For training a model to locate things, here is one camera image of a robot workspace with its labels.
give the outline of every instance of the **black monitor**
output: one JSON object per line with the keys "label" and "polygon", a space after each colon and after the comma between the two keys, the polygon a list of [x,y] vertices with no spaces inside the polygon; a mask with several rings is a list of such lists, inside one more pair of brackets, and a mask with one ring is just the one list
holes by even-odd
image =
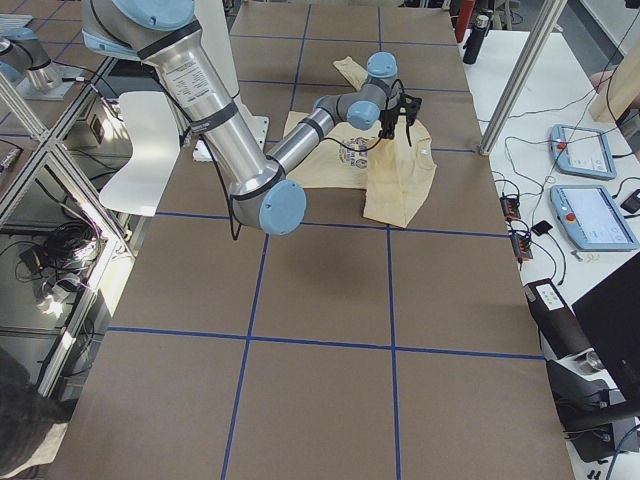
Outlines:
{"label": "black monitor", "polygon": [[624,397],[640,400],[640,254],[575,302],[573,311]]}

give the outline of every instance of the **white table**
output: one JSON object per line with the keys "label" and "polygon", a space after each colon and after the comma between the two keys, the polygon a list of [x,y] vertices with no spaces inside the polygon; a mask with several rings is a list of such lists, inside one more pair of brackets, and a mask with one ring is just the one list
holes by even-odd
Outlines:
{"label": "white table", "polygon": [[[474,105],[483,131],[487,126],[486,121],[491,118],[491,114],[498,103],[527,36],[527,32],[492,31],[485,38],[476,63],[474,65],[465,65],[467,81],[474,97]],[[591,90],[591,83],[568,44],[561,34],[554,33],[541,53],[511,115],[519,115],[527,111],[561,108],[581,98]],[[594,95],[595,93],[591,93],[583,100],[560,111],[509,119],[491,152],[490,162],[492,169],[501,172],[508,180],[517,184],[522,193],[538,193],[540,188],[537,185],[514,173],[506,154],[505,139],[507,137],[518,137],[531,142],[543,142],[549,139],[551,127],[557,123],[578,125],[579,122],[582,127],[599,128],[604,131],[613,129],[615,127],[613,124],[594,122],[588,110],[586,110]],[[607,134],[607,140],[614,155],[623,155],[631,152],[624,137],[617,129]],[[550,182],[556,184],[604,184],[609,192],[614,194],[618,190],[621,180],[629,176],[640,176],[640,164],[633,155],[615,160],[618,171],[616,179],[601,181],[565,175],[557,169],[551,172],[553,158],[548,143],[531,145],[512,139],[508,141],[508,146],[518,172],[540,183],[544,183],[545,177],[551,175],[553,178],[550,179]],[[496,179],[501,178],[500,175],[494,174],[494,176]],[[498,192],[502,191],[502,184],[503,182],[497,183]],[[550,233],[562,248],[567,262],[566,278],[564,283],[558,286],[558,290],[567,303],[571,305],[637,252],[599,252],[591,255],[578,253],[582,261],[578,260],[571,253],[575,250],[575,246],[570,242],[556,219],[555,211],[549,200],[548,189],[550,187],[551,183],[545,185],[545,192],[537,208],[536,203],[538,203],[539,197],[522,197],[520,212],[529,226],[541,220],[546,220],[553,225],[554,228]],[[618,204],[636,188],[640,188],[640,182],[633,180],[626,182],[617,199]],[[505,193],[515,193],[515,189],[510,185],[505,185],[504,190]],[[532,222],[534,209],[535,221]],[[640,237],[640,218],[629,220],[629,225],[636,236]],[[547,235],[542,237],[534,235],[534,240],[555,257],[559,270],[559,275],[555,277],[555,283],[557,284],[561,278],[563,268],[562,257],[558,247]],[[522,267],[521,279],[523,284],[551,277],[553,272],[553,263],[547,255],[536,246],[532,248],[534,259],[524,262]],[[606,378],[608,375],[599,374],[598,377],[590,377],[589,379],[601,377]],[[567,445],[577,479],[585,478],[592,469],[596,471],[602,470],[603,473],[600,478],[605,478],[606,465],[600,466],[595,462],[590,464],[583,463],[573,446],[570,443],[567,443]],[[613,479],[628,480],[637,478],[638,472],[640,472],[640,454],[621,455],[616,461]]]}

